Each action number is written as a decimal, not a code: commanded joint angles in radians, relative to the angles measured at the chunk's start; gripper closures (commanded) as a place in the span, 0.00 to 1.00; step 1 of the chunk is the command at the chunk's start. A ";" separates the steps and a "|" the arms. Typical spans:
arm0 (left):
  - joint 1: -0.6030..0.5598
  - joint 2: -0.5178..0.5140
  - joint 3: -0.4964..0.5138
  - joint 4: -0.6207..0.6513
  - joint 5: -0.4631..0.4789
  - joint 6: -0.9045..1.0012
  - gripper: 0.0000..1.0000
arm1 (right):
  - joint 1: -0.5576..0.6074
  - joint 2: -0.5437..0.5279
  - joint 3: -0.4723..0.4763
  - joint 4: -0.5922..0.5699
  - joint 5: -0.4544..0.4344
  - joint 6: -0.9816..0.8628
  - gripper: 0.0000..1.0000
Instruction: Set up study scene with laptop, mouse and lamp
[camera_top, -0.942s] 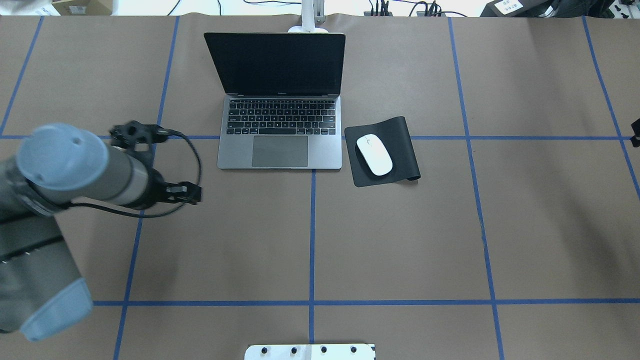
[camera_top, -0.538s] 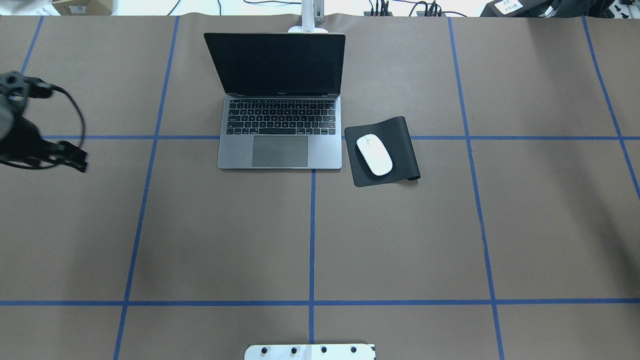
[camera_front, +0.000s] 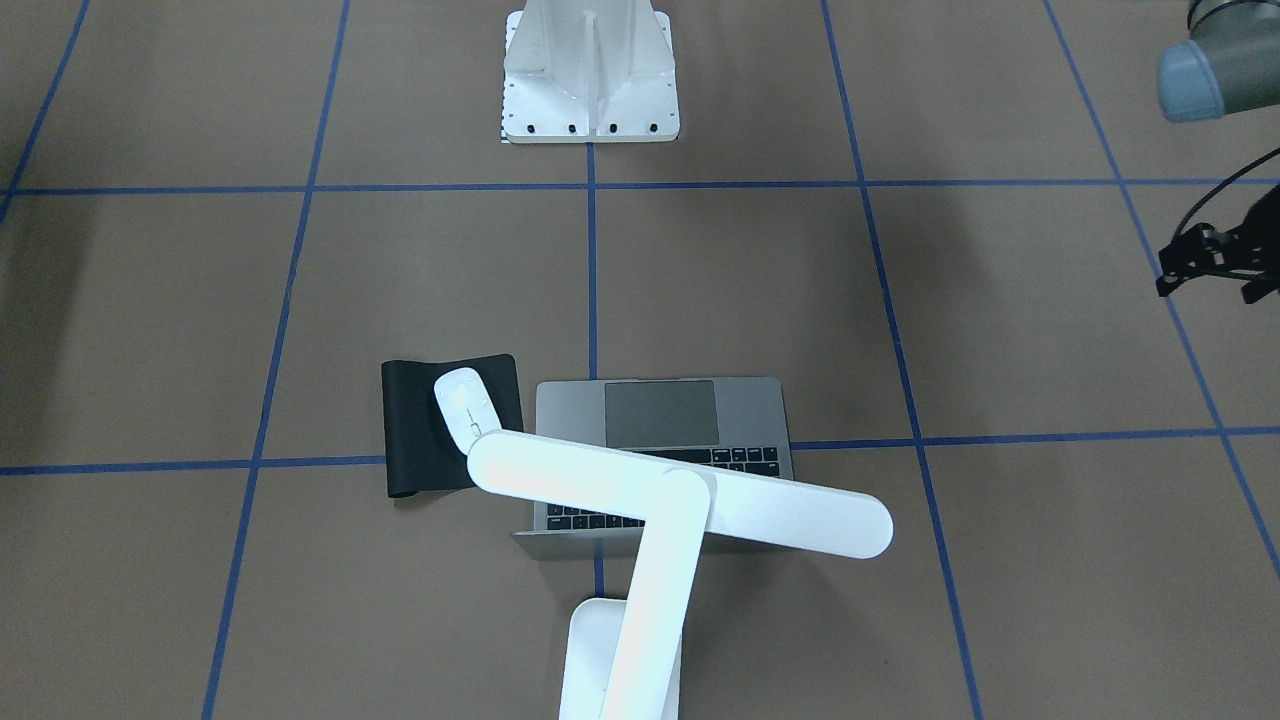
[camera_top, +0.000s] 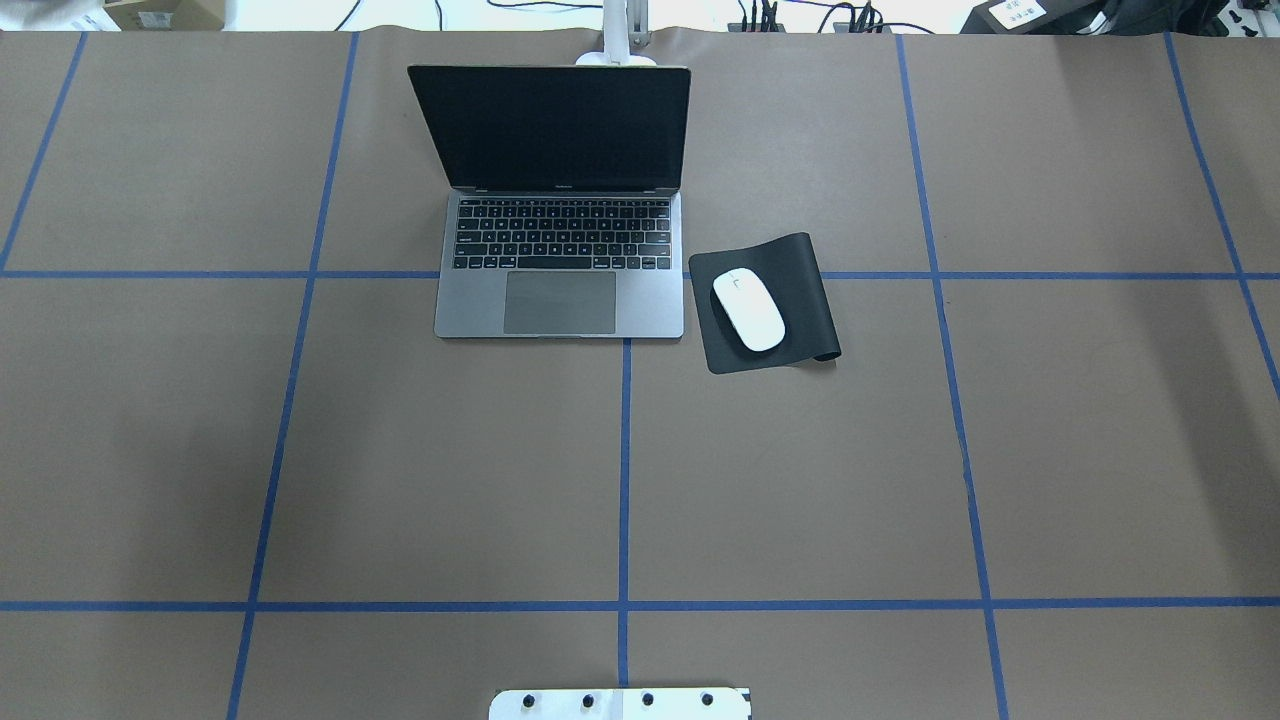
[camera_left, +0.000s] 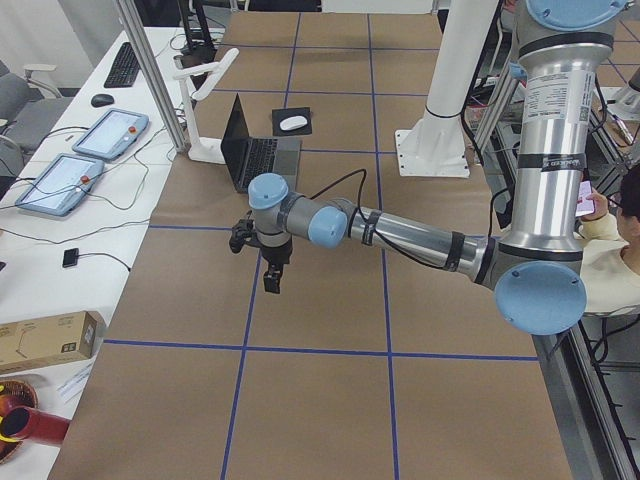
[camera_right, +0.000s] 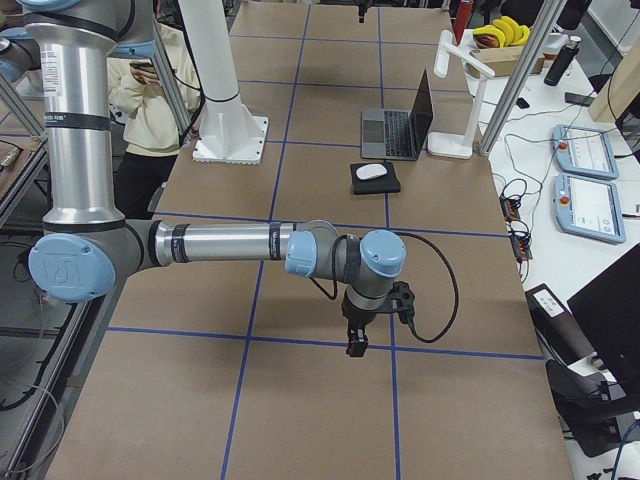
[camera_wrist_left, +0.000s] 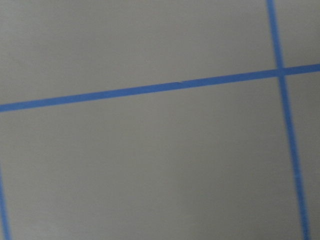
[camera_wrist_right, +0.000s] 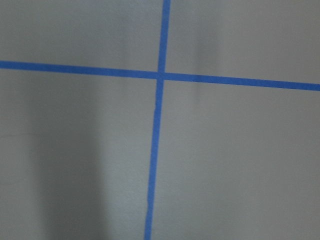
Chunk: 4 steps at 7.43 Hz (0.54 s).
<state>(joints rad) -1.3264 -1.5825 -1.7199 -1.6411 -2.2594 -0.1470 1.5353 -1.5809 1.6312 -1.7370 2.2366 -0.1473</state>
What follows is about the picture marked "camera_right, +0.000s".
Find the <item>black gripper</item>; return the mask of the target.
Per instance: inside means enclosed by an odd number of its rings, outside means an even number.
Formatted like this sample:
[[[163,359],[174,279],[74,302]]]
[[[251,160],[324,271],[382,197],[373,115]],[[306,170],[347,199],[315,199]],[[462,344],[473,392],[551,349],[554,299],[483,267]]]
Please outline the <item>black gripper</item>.
[[[347,319],[347,355],[363,357],[369,340],[366,326],[379,314],[397,314],[402,324],[414,327],[415,295],[409,284],[396,281],[385,297],[368,298],[349,286],[341,302],[342,315]]]

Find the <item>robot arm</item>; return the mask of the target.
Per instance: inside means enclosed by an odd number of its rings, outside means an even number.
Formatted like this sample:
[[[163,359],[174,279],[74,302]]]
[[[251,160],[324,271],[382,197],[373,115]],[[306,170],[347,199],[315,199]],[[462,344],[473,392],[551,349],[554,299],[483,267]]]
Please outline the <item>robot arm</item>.
[[[379,314],[414,322],[400,280],[401,235],[342,235],[323,220],[264,225],[171,224],[150,205],[186,132],[176,108],[201,120],[203,160],[258,163],[268,121],[241,102],[222,6],[184,6],[187,25],[161,24],[157,1],[25,1],[40,58],[52,206],[29,270],[55,298],[80,303],[133,274],[194,261],[271,260],[314,283],[329,280],[347,320],[349,356],[368,345]]]

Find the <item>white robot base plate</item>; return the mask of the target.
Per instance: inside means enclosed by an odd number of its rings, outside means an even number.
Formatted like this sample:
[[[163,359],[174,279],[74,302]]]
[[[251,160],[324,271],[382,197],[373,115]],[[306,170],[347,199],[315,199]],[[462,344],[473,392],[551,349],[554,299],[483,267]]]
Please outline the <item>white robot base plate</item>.
[[[196,162],[258,165],[262,159],[268,128],[266,117],[242,115],[233,120],[219,113],[201,122],[193,150]]]

